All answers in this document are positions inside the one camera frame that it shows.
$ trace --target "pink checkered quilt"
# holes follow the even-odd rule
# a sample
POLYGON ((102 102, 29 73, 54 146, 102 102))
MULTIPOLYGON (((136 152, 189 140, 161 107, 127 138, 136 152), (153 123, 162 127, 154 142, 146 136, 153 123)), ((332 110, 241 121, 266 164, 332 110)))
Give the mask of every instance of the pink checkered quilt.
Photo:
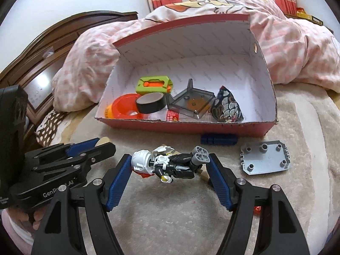
POLYGON ((112 43, 163 22, 204 14, 249 14, 274 84, 305 82, 340 92, 340 44, 324 26, 288 19, 273 0, 196 0, 161 6, 146 18, 84 32, 52 81, 54 109, 98 103, 119 58, 112 43))

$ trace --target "green toy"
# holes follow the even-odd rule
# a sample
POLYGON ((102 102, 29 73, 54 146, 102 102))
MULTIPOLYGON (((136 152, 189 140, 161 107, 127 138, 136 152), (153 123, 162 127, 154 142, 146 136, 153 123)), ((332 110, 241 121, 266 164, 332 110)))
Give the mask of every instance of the green toy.
POLYGON ((136 86, 136 93, 145 95, 148 93, 170 93, 172 81, 167 76, 141 77, 136 86))

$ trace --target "bed headboard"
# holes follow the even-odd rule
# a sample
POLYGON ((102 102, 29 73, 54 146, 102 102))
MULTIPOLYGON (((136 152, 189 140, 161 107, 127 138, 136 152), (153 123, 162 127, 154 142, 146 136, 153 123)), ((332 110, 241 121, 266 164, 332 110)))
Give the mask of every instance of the bed headboard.
POLYGON ((27 116, 38 125, 52 107, 50 82, 79 35, 95 26, 135 19, 137 12, 90 11, 56 23, 0 73, 0 88, 20 84, 28 94, 27 116))

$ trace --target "finger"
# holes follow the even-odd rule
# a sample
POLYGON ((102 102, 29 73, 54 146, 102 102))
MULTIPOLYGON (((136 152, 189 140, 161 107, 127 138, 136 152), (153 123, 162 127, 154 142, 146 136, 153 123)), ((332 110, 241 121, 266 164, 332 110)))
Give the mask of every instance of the finger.
POLYGON ((7 212, 12 220, 28 221, 29 219, 28 214, 17 207, 9 207, 7 212))
POLYGON ((40 225, 40 221, 33 222, 33 229, 34 230, 38 230, 39 229, 39 225, 40 225))
POLYGON ((44 207, 41 207, 41 208, 39 208, 38 210, 36 210, 36 211, 34 212, 34 219, 35 219, 36 221, 42 220, 43 217, 44 217, 44 214, 46 213, 47 208, 48 208, 48 205, 46 205, 46 206, 44 206, 44 207))

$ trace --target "toy figure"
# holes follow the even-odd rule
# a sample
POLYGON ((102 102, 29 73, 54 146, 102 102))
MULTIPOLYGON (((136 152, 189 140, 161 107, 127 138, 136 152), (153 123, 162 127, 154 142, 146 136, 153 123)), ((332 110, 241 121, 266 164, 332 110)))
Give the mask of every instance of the toy figure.
POLYGON ((209 163, 209 153, 206 149, 196 146, 191 153, 172 155, 174 149, 170 146, 159 146, 152 152, 140 150, 132 155, 133 171, 143 178, 156 174, 164 183, 171 183, 174 178, 192 179, 194 173, 209 163))

